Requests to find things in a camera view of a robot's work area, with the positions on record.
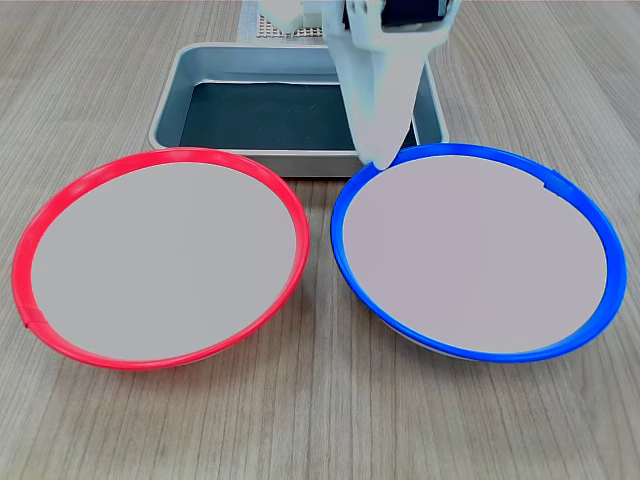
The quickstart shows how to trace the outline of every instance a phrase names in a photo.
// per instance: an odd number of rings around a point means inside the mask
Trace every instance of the blue bowl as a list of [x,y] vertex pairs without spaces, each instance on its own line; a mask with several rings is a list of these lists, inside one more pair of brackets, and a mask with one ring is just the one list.
[[356,295],[387,325],[404,337],[425,348],[468,360],[497,363],[521,363],[547,360],[576,350],[598,336],[611,323],[620,309],[627,285],[627,267],[620,239],[598,206],[577,186],[555,170],[551,170],[539,163],[513,153],[479,145],[438,143],[407,148],[400,151],[389,168],[413,160],[440,155],[472,156],[510,165],[511,167],[537,177],[544,183],[544,187],[547,190],[563,198],[580,211],[598,233],[604,247],[607,261],[605,291],[598,307],[582,327],[563,340],[544,348],[519,353],[487,353],[462,349],[438,342],[403,325],[401,321],[393,318],[376,305],[358,284],[358,281],[351,271],[344,250],[343,224],[351,201],[364,185],[380,173],[383,173],[373,164],[365,166],[345,185],[334,205],[331,218],[331,243],[336,262],[345,280]]

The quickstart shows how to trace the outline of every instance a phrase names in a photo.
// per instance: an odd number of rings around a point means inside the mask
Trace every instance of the dark tray bottom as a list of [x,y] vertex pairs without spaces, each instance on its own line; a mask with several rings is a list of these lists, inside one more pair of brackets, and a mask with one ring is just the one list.
[[[412,125],[403,148],[415,145]],[[196,85],[180,146],[355,150],[339,85],[283,83]]]

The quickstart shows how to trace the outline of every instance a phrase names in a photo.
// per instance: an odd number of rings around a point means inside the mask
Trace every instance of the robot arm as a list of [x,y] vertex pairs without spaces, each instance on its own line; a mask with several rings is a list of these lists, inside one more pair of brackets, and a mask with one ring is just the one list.
[[363,164],[387,168],[409,131],[429,53],[446,42],[462,0],[261,0],[283,33],[319,26]]

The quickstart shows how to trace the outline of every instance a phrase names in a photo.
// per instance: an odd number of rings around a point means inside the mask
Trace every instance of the metal tray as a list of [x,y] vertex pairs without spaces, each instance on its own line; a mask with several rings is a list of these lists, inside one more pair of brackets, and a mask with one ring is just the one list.
[[[149,141],[156,149],[197,146],[243,155],[282,177],[348,178],[362,164],[337,92],[336,70],[323,45],[189,45],[173,62]],[[320,113],[312,111],[314,105]],[[298,131],[291,131],[294,124]],[[447,141],[427,63],[406,145]],[[300,149],[304,145],[313,148]]]

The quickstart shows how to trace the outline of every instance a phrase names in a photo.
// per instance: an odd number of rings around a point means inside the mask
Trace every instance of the wood grain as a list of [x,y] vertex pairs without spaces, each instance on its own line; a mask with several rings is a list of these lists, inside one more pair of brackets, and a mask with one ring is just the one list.
[[333,181],[292,182],[311,226],[307,270],[283,310],[228,351],[111,372],[22,326],[10,270],[30,218],[91,168],[149,148],[176,51],[251,41],[252,12],[233,1],[0,2],[0,479],[640,478],[633,2],[464,3],[431,59],[452,141],[560,170],[616,227],[627,296],[580,351],[486,365],[398,337],[335,265]]

